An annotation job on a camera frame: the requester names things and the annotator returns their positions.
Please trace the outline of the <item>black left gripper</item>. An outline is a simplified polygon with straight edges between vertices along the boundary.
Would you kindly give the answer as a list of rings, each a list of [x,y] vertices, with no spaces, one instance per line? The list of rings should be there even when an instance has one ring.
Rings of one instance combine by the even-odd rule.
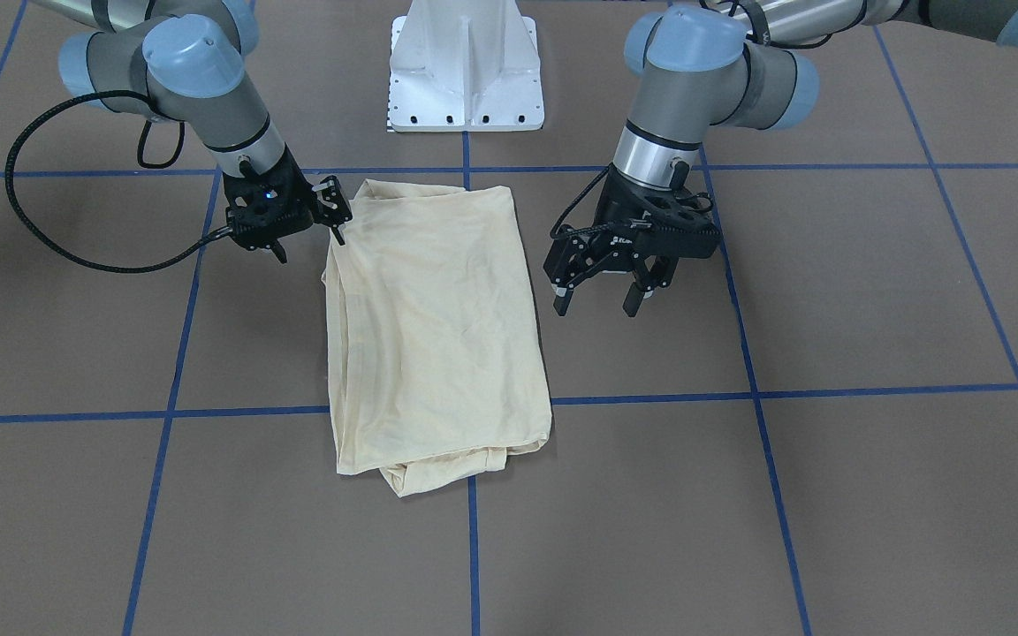
[[[566,315],[574,290],[609,264],[614,254],[633,258],[633,284],[623,310],[638,314],[655,290],[673,282],[674,259],[706,259],[712,255],[712,200],[685,186],[661,190],[637,184],[607,169],[593,222],[599,234],[558,232],[543,270],[553,286],[553,307]],[[648,257],[654,257],[648,265]]]

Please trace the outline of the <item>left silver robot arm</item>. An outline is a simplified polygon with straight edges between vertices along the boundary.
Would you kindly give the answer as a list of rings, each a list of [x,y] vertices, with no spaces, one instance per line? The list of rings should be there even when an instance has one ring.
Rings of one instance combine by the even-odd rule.
[[[1018,48],[1018,1],[699,1],[640,18],[625,60],[639,86],[601,186],[593,223],[559,217],[544,261],[558,314],[602,273],[633,275],[623,309],[638,313],[680,261],[722,243],[712,198],[686,187],[712,126],[798,125],[815,108],[817,69],[805,57],[837,33],[905,21]]]

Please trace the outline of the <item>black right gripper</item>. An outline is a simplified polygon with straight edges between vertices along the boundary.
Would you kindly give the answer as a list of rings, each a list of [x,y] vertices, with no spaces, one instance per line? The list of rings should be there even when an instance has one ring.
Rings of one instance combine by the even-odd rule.
[[[287,196],[306,203],[312,209],[315,224],[326,226],[337,245],[346,246],[342,226],[353,218],[350,203],[345,197],[339,178],[327,176],[319,184],[312,186],[300,170],[290,149],[284,149],[279,160],[264,173],[247,174],[243,177],[223,176],[224,193],[231,205],[246,205],[258,196],[276,198]],[[287,264],[285,248],[279,242],[271,242],[267,250],[280,264]]]

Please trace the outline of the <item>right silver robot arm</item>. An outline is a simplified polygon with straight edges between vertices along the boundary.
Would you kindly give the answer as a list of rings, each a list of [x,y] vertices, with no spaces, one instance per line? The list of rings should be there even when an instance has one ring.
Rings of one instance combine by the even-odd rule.
[[[5,162],[9,201],[18,206],[13,170],[40,125],[74,105],[138,114],[147,124],[193,129],[213,155],[227,207],[223,228],[201,245],[230,238],[286,262],[280,239],[327,226],[337,242],[353,213],[338,178],[312,185],[272,124],[244,69],[260,32],[246,1],[46,1],[44,7],[87,27],[59,52],[69,100],[38,117]]]

